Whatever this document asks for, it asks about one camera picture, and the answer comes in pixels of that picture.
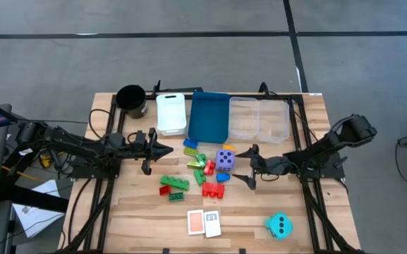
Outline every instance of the purple dice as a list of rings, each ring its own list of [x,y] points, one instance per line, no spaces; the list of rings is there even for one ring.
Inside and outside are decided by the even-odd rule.
[[[222,171],[231,171],[234,168],[234,152],[231,150],[220,149],[216,156],[216,169]]]

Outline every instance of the card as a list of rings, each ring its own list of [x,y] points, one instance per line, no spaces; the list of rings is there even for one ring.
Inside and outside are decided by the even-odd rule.
[[[206,237],[220,236],[219,211],[204,212]]]
[[[203,210],[188,211],[188,233],[189,235],[205,233]]]

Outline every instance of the black cup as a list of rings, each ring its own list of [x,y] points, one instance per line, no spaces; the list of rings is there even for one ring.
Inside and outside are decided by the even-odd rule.
[[[119,109],[132,119],[139,119],[147,114],[147,95],[139,85],[127,85],[116,95]]]

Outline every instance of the blue tray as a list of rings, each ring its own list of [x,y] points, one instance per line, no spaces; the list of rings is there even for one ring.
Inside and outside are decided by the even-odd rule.
[[[230,96],[194,92],[190,108],[189,138],[197,142],[223,144],[229,136]]]

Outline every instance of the dice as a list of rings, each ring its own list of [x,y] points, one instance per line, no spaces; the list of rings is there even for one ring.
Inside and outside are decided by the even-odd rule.
[[[222,171],[231,171],[234,168],[234,152],[231,150],[220,149],[216,156],[216,169]]]
[[[285,239],[293,231],[291,220],[283,212],[270,217],[265,226],[272,237],[277,240]]]

